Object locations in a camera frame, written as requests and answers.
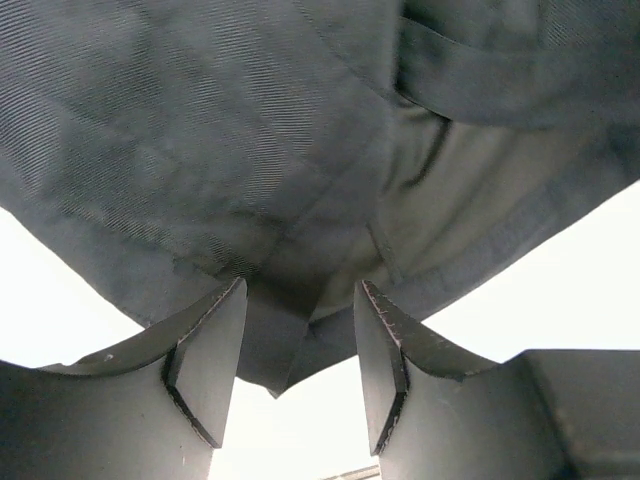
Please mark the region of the black pleated skirt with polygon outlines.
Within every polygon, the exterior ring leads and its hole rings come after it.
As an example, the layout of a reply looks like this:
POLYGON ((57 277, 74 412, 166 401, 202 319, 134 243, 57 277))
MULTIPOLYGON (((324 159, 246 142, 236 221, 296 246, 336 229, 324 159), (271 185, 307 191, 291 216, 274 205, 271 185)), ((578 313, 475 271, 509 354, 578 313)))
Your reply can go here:
POLYGON ((146 327, 244 278, 274 394, 638 178, 635 1, 1 5, 2 207, 146 327))

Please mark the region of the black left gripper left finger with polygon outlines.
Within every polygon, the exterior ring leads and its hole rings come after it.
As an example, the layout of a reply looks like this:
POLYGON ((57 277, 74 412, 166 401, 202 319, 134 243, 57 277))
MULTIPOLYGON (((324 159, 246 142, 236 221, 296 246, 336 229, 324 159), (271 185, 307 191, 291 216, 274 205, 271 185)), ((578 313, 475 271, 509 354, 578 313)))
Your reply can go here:
POLYGON ((5 479, 205 479, 247 309, 233 280, 71 365, 1 365, 5 479))

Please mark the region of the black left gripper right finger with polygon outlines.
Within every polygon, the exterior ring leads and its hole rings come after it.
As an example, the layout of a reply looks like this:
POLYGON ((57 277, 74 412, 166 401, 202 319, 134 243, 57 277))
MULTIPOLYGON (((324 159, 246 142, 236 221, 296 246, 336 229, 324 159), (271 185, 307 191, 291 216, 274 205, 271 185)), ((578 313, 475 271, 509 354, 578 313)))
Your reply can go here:
POLYGON ((369 448, 385 479, 635 479, 639 355, 527 350, 497 363, 354 294, 369 448))

